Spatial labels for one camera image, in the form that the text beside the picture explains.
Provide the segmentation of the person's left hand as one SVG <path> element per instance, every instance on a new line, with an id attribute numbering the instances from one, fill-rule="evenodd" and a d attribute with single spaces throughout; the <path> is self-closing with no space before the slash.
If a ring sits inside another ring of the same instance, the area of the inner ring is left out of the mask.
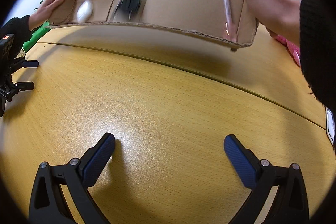
<path id="1" fill-rule="evenodd" d="M 37 10 L 29 17 L 29 29 L 41 26 L 46 22 L 54 10 L 59 7 L 65 0 L 44 0 Z"/>

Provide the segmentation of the person's right hand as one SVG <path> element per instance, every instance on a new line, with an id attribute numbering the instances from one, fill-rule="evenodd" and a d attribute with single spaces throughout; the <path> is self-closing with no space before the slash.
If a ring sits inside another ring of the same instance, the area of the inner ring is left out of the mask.
<path id="1" fill-rule="evenodd" d="M 265 26 L 270 36 L 282 36 L 299 46 L 301 0 L 245 0 L 248 9 Z"/>

